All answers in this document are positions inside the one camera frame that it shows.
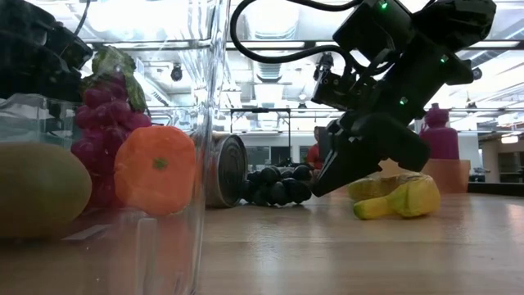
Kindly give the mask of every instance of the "wooden table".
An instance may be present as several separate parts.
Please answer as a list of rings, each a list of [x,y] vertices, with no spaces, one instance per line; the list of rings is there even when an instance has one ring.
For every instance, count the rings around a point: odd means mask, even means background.
[[[343,192],[207,211],[200,294],[524,294],[524,198],[442,200],[414,220],[357,220]]]

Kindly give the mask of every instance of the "wooden surface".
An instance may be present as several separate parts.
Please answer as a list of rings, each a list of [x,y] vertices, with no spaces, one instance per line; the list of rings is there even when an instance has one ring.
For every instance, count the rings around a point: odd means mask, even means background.
[[[414,220],[357,220],[341,193],[207,211],[199,291],[524,294],[524,198],[447,195]]]
[[[144,217],[93,213],[72,230],[97,234],[0,247],[0,295],[187,295],[187,219]],[[199,294],[522,295],[524,198],[447,195],[413,220],[357,220],[339,193],[208,210]]]

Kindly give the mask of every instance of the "pink bottle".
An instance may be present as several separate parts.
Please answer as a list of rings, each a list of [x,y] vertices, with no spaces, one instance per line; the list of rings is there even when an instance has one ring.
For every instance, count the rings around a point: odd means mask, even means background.
[[[458,160],[459,134],[457,130],[445,126],[449,121],[448,111],[433,103],[424,120],[426,124],[422,126],[420,138],[429,145],[430,158]]]

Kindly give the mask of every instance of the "metal can lid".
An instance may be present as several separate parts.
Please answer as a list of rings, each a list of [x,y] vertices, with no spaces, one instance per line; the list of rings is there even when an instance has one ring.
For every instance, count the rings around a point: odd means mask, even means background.
[[[225,206],[234,207],[242,198],[242,184],[247,173],[247,153],[242,140],[229,135],[220,140],[217,175],[220,197]]]

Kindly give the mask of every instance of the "person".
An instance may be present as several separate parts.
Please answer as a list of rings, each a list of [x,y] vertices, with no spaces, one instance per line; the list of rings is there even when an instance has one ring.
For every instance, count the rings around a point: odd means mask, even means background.
[[[320,159],[320,152],[318,149],[318,137],[320,129],[319,127],[314,128],[314,139],[317,141],[315,145],[309,148],[307,162],[315,170],[321,170],[323,165],[323,160]]]

